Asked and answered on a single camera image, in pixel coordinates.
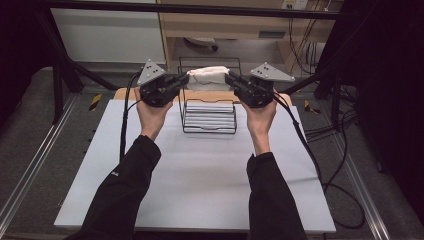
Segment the person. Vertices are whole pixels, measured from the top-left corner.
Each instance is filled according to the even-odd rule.
[[[139,87],[134,92],[139,101]],[[154,108],[143,101],[137,103],[140,136],[97,189],[81,229],[65,240],[127,240],[133,237],[139,205],[161,157],[154,141],[172,104]],[[251,188],[250,239],[305,240],[295,201],[270,149],[268,133],[277,103],[274,101],[264,108],[254,109],[243,102],[242,105],[255,149],[247,162]]]

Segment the wire basket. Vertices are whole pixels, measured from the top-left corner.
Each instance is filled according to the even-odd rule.
[[[204,101],[179,98],[181,123],[184,133],[235,134],[237,114],[233,100]]]

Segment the gray carpet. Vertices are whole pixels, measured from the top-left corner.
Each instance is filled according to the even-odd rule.
[[[174,51],[173,71],[178,66],[178,57],[238,57],[242,63],[243,73],[267,61],[273,66],[284,70],[282,59],[275,42],[248,40],[218,40],[219,50],[213,52],[208,48],[194,46],[178,39]],[[219,60],[208,60],[207,65],[217,65]],[[305,77],[297,73],[299,79]],[[106,78],[109,81],[122,81],[122,77]],[[0,189],[0,206],[2,206],[20,175],[41,144],[50,128],[53,119],[53,100],[51,76],[39,73],[28,89],[22,107],[11,116],[0,135],[0,163],[2,169],[8,169],[12,174],[0,171],[2,179]],[[283,89],[288,84],[279,84]],[[298,106],[304,129],[314,129],[327,126],[322,114],[303,111],[304,100],[308,99],[311,106],[319,108],[318,103],[310,94],[315,86],[305,88],[301,93],[292,96],[294,105]],[[112,92],[101,90],[103,97],[94,112],[88,107],[94,93],[85,92],[78,97],[76,106],[60,134],[55,146],[46,159],[38,177],[34,181],[15,218],[10,224],[7,234],[31,233],[49,235],[67,235],[68,230],[53,226],[59,211],[58,203],[63,199],[79,165],[84,158],[84,151],[89,147],[89,139],[101,119],[108,99]],[[360,125],[352,125],[348,131],[349,153],[364,178],[369,191],[377,205],[392,239],[424,239],[424,230],[414,212],[404,199],[390,175],[377,171],[374,157],[367,146],[367,141],[361,133]],[[321,166],[323,179],[327,180],[340,162],[334,139],[325,138],[310,144]],[[340,172],[334,183],[354,193],[350,180],[344,170]],[[332,215],[345,224],[356,224],[360,219],[359,210],[351,199],[334,189],[329,189],[327,199]],[[370,227],[366,223],[356,230],[339,226],[337,233],[328,234],[329,239],[373,239]]]

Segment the floor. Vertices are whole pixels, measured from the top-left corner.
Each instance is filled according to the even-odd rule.
[[[174,61],[171,72],[177,71],[179,57],[215,57],[203,59],[206,66],[221,65],[226,60],[220,58],[236,57],[241,63],[241,72],[248,74],[251,69],[268,62],[272,66],[285,70],[283,59],[273,41],[250,41],[218,39],[218,51],[206,47],[193,45],[183,39],[178,39],[174,51]],[[116,71],[99,70],[98,74],[119,86],[125,86],[127,79],[133,73],[129,68],[118,74]],[[293,74],[296,81],[309,76],[297,70]],[[66,124],[61,129],[52,148],[43,159],[43,164],[37,166],[30,179],[31,187],[24,189],[26,194],[21,196],[21,202],[16,202],[19,208],[7,225],[2,239],[61,239],[72,231],[59,229],[53,226],[54,219],[60,209],[61,201],[66,197],[73,178],[83,161],[85,151],[89,148],[90,140],[95,134],[97,125],[109,99],[114,92],[105,90],[84,80],[86,88],[81,94],[69,94],[64,88],[67,99],[73,99],[75,104],[69,113]],[[276,84],[277,90],[291,86],[287,83]],[[298,111],[305,130],[317,129],[329,125],[328,109],[330,100],[316,100],[313,96],[315,84],[311,84],[300,92],[293,94],[293,104]],[[52,77],[48,70],[40,71],[33,77],[33,82],[25,94],[22,104],[9,118],[9,121],[0,130],[0,206],[10,205],[9,197],[18,185],[21,176],[31,165],[33,156],[48,135],[53,119]],[[355,95],[354,89],[347,89]],[[97,94],[102,98],[95,111],[88,111],[91,101]],[[309,102],[309,109],[305,108],[305,100]],[[351,103],[342,103],[341,111],[351,109]],[[328,239],[424,239],[424,228],[418,221],[408,202],[403,197],[395,181],[390,175],[378,172],[372,150],[361,132],[360,123],[353,124],[346,130],[348,143],[348,157],[358,170],[365,188],[370,194],[375,209],[383,226],[387,230],[386,236],[376,236],[374,227],[368,216],[367,221],[358,229],[349,229],[336,224],[337,233],[327,234]],[[310,139],[310,147],[321,166],[324,181],[334,173],[342,159],[344,140],[341,134],[329,136],[317,141]],[[358,197],[355,183],[352,182],[352,165],[345,165],[334,180],[346,191]],[[357,204],[346,194],[329,188],[327,200],[330,211],[338,222],[346,225],[357,225],[361,221],[361,212]],[[323,236],[310,236],[311,239],[322,239]]]

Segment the white towel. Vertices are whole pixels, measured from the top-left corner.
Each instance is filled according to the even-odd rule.
[[[228,91],[230,86],[225,83],[225,74],[230,69],[222,66],[199,68],[188,71],[190,76],[187,88],[193,91]]]

